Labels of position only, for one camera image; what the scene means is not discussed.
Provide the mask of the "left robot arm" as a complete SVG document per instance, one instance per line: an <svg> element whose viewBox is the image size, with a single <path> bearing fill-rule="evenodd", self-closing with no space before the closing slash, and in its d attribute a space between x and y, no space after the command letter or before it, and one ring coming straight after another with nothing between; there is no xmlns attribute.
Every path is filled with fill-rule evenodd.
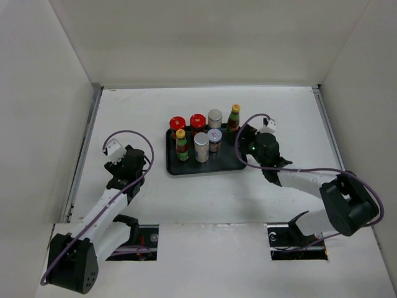
<svg viewBox="0 0 397 298"><path fill-rule="evenodd" d="M138 243L138 221L122 215L139 193L149 161L143 150L122 147L112 140L106 148L112 175L97 204L66 234L56 234L48 252L47 270L40 284L52 284L87 294L96 282L99 267L121 245Z"/></svg>

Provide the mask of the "green sauce bottle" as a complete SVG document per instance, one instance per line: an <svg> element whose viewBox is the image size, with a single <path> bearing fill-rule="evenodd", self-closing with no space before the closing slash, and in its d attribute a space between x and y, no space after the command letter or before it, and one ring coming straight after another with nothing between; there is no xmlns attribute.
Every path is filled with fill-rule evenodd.
<svg viewBox="0 0 397 298"><path fill-rule="evenodd" d="M185 136L185 130L176 131L176 155L179 161L187 161L189 159L189 144Z"/></svg>
<svg viewBox="0 0 397 298"><path fill-rule="evenodd" d="M228 117L226 131L228 133L238 131L239 129L239 113L241 106L239 104L233 104L230 115Z"/></svg>

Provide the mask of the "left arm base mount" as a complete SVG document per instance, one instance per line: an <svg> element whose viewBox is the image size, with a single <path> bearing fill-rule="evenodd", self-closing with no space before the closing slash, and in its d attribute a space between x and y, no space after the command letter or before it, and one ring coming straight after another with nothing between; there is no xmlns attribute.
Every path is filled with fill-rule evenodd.
<svg viewBox="0 0 397 298"><path fill-rule="evenodd" d="M116 216L114 222L128 226L130 237L107 258L107 261L157 260L159 225L142 225L138 219L127 215Z"/></svg>

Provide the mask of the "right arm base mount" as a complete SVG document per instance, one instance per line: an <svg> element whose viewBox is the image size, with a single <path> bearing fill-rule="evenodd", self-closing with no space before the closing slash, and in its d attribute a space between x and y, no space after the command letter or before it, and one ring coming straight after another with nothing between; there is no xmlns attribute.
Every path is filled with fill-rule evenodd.
<svg viewBox="0 0 397 298"><path fill-rule="evenodd" d="M323 237L304 235L296 225L297 217L289 222L271 223L267 226L272 261L328 260L324 242L310 243Z"/></svg>

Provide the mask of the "silver-lid blue jar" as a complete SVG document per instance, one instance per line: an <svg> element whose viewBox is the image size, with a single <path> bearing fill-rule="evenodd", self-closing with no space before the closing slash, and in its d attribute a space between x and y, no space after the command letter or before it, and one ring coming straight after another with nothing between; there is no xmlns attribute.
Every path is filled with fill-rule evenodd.
<svg viewBox="0 0 397 298"><path fill-rule="evenodd" d="M218 109L212 109L208 112L208 128L221 129L223 114Z"/></svg>

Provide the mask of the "red-lid sauce jar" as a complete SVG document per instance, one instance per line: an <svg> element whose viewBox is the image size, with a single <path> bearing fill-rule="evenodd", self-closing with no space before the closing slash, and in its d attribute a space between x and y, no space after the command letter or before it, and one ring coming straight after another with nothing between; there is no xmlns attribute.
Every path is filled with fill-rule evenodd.
<svg viewBox="0 0 397 298"><path fill-rule="evenodd" d="M192 137L198 133L204 132L206 126L206 117L202 114L194 114L190 117L190 130Z"/></svg>
<svg viewBox="0 0 397 298"><path fill-rule="evenodd" d="M185 129L186 122L181 116L175 116L169 121L170 129L173 132L177 132L179 129Z"/></svg>

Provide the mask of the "silver-lid spice jar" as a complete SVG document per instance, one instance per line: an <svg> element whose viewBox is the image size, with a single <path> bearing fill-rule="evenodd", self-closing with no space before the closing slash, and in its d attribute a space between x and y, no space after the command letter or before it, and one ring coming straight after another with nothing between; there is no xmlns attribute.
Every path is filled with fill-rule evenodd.
<svg viewBox="0 0 397 298"><path fill-rule="evenodd" d="M206 133L199 132L194 137L195 158L199 163L205 163L209 157L209 139Z"/></svg>

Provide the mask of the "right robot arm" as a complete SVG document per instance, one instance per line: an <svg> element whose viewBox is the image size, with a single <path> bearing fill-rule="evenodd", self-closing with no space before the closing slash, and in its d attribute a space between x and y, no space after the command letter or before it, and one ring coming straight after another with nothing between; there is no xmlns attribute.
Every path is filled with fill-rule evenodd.
<svg viewBox="0 0 397 298"><path fill-rule="evenodd" d="M378 196L354 173L332 168L292 168L292 162L281 157L272 133L244 124L234 149L237 157L252 156L268 182L305 192L323 203L321 210L304 211L288 222L287 236L294 245L303 245L318 232L335 231L349 237L383 217Z"/></svg>

